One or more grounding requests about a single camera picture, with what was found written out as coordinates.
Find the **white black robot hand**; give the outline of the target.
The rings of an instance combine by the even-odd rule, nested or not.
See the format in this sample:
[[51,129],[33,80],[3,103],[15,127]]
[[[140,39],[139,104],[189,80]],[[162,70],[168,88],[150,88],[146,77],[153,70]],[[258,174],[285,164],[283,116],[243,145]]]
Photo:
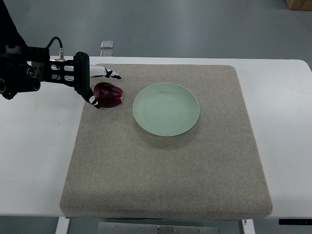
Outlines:
[[90,62],[86,53],[78,52],[74,56],[74,88],[83,99],[96,108],[101,108],[95,98],[94,88],[90,87]]

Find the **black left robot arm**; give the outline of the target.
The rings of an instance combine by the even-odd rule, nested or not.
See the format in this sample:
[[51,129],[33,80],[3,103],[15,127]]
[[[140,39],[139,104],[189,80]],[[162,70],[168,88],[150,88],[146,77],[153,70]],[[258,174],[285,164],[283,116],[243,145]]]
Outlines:
[[[59,42],[59,59],[51,60],[49,49]],[[29,47],[11,42],[0,44],[0,94],[8,100],[18,93],[35,92],[42,82],[74,87],[72,71],[66,71],[64,53],[59,37],[53,37],[46,47]]]

